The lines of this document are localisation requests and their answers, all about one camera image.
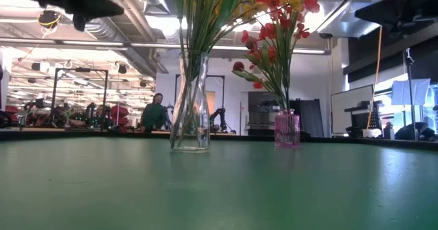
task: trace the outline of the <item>clear glass vase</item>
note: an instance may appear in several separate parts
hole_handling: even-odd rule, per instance
[[[281,110],[275,116],[275,147],[296,148],[300,146],[300,116],[294,110]]]
[[[176,151],[205,151],[210,146],[210,122],[205,94],[208,55],[180,54],[181,86],[173,110],[170,147]]]

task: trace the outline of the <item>person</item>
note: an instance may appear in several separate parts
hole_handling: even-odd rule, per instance
[[[142,131],[151,132],[154,129],[161,129],[166,124],[167,117],[165,107],[162,106],[163,94],[157,93],[153,96],[152,103],[146,105],[142,114]]]

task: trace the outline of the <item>flower bouquet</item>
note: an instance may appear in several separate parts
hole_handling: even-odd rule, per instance
[[[258,38],[243,31],[242,42],[248,48],[246,57],[252,63],[250,70],[257,67],[264,78],[247,71],[242,62],[236,62],[233,73],[253,82],[255,88],[265,88],[275,93],[281,107],[276,117],[276,145],[296,146],[299,144],[299,117],[293,115],[289,106],[290,67],[296,42],[309,37],[304,25],[305,12],[319,12],[318,0],[257,0],[268,5],[271,23],[261,24]]]
[[[205,96],[208,53],[219,39],[255,20],[267,5],[256,0],[176,0],[181,43],[181,87],[175,104],[170,145],[198,151],[209,148],[209,112]]]

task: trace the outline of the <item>whiteboard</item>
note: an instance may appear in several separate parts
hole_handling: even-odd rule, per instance
[[[331,95],[331,122],[333,134],[347,133],[345,128],[351,127],[351,113],[345,109],[356,107],[360,101],[370,101],[372,85],[356,88]]]

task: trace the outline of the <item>table surface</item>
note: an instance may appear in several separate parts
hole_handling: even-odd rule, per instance
[[[361,144],[0,142],[0,229],[438,229],[438,153]]]

